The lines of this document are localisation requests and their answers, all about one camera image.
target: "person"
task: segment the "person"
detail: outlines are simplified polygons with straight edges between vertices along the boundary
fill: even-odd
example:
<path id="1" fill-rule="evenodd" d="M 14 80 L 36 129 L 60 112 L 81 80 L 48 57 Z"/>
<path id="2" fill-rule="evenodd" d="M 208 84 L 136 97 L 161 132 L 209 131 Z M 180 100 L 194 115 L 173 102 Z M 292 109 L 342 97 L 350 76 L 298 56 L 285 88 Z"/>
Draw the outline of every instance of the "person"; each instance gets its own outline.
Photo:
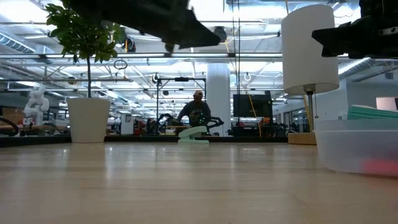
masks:
<path id="1" fill-rule="evenodd" d="M 211 111 L 207 103 L 202 101 L 202 98 L 203 92 L 200 90 L 196 91 L 195 94 L 193 94 L 193 101 L 184 106 L 177 117 L 177 121 L 181 122 L 181 119 L 184 116 L 188 116 L 191 126 L 203 125 L 198 121 L 198 119 L 201 119 L 201 116 L 204 118 L 210 118 Z"/>

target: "white robot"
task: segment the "white robot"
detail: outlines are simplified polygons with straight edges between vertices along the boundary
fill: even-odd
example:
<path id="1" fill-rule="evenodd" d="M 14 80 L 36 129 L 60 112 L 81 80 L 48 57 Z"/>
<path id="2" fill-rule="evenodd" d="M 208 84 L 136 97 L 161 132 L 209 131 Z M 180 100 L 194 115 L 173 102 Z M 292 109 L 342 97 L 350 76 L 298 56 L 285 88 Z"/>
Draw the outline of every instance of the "white robot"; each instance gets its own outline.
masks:
<path id="1" fill-rule="evenodd" d="M 43 112 L 50 108 L 49 99 L 44 98 L 45 88 L 42 86 L 33 87 L 29 93 L 29 102 L 27 102 L 24 114 L 26 118 L 35 116 L 35 125 L 43 124 Z"/>

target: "red object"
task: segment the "red object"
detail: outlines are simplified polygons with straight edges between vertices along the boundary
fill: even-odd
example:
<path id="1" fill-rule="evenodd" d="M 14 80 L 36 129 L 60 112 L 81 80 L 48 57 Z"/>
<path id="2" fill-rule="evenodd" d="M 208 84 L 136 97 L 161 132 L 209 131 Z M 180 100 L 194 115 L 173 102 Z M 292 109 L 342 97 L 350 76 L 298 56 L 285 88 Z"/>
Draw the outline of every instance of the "red object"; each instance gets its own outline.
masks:
<path id="1" fill-rule="evenodd" d="M 368 159 L 364 161 L 363 167 L 365 169 L 365 173 L 367 174 L 398 177 L 398 161 Z"/>

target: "potted plant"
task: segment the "potted plant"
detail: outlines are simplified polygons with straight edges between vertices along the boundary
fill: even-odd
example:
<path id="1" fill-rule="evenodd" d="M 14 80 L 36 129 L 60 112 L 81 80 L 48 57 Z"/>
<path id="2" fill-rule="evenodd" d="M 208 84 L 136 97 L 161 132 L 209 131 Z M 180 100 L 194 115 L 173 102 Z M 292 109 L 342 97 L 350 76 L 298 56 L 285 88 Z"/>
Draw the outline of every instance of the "potted plant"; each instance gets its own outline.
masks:
<path id="1" fill-rule="evenodd" d="M 73 142 L 103 142 L 111 103 L 108 100 L 91 97 L 91 62 L 117 57 L 114 50 L 122 34 L 120 25 L 107 23 L 95 24 L 80 16 L 68 7 L 69 0 L 63 0 L 63 7 L 48 4 L 47 25 L 57 28 L 51 33 L 63 46 L 62 54 L 72 54 L 73 63 L 79 58 L 87 61 L 88 97 L 70 98 L 68 100 L 69 119 Z"/>

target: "monitor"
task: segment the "monitor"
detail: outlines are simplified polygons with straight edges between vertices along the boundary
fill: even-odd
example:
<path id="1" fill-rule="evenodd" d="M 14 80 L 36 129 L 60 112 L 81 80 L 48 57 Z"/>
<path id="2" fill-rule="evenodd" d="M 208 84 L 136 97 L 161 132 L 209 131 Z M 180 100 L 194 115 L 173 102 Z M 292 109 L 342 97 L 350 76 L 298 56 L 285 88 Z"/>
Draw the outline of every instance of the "monitor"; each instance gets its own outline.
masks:
<path id="1" fill-rule="evenodd" d="M 250 95 L 258 118 L 272 117 L 272 98 L 270 95 Z M 254 118 L 249 95 L 234 95 L 234 117 Z"/>

